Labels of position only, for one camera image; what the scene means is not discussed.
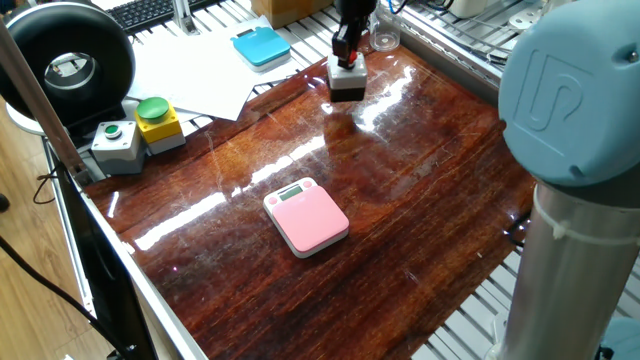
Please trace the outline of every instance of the wooden floor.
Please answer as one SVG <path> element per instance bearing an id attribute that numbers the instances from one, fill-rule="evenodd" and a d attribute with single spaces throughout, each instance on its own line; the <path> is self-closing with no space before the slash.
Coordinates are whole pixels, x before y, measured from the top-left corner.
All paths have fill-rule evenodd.
<path id="1" fill-rule="evenodd" d="M 56 285 L 79 299 L 55 203 L 35 205 L 36 177 L 46 174 L 40 138 L 9 121 L 0 99 L 0 235 Z M 41 200 L 52 196 L 47 185 Z M 105 359 L 110 345 L 73 308 L 32 280 L 0 251 L 0 360 Z"/>

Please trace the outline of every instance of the black keyboard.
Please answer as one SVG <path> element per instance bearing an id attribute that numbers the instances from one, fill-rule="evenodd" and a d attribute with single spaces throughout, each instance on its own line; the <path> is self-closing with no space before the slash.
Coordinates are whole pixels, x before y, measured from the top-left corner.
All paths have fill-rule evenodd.
<path id="1" fill-rule="evenodd" d="M 219 0 L 188 0 L 191 11 L 217 3 Z M 173 18 L 171 0 L 135 0 L 113 9 L 107 14 L 124 29 L 127 35 L 149 29 Z"/>

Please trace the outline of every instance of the glossy wooden tabletop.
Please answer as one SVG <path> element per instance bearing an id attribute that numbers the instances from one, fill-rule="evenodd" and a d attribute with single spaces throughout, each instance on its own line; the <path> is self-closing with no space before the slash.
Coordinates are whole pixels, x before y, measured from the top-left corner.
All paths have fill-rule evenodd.
<path id="1" fill-rule="evenodd" d="M 534 181 L 497 110 L 404 48 L 365 53 L 363 102 L 330 103 L 321 62 L 87 188 L 210 358 L 408 358 L 512 250 Z M 307 176 L 351 226 L 298 259 L 262 200 Z"/>

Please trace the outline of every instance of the cardboard box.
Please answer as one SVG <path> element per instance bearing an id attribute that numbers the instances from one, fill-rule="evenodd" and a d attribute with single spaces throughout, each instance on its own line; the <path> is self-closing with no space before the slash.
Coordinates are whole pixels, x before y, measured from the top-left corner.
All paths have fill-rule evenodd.
<path id="1" fill-rule="evenodd" d="M 274 29 L 289 25 L 331 5 L 333 0 L 251 0 L 251 9 L 264 15 Z"/>

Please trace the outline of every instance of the pink digital scale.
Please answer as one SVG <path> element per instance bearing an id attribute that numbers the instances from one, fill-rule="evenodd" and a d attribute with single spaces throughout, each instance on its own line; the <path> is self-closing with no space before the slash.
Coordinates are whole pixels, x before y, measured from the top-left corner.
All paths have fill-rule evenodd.
<path id="1" fill-rule="evenodd" d="M 299 258 L 309 257 L 349 233 L 349 219 L 311 178 L 272 192 L 264 198 L 263 205 Z"/>

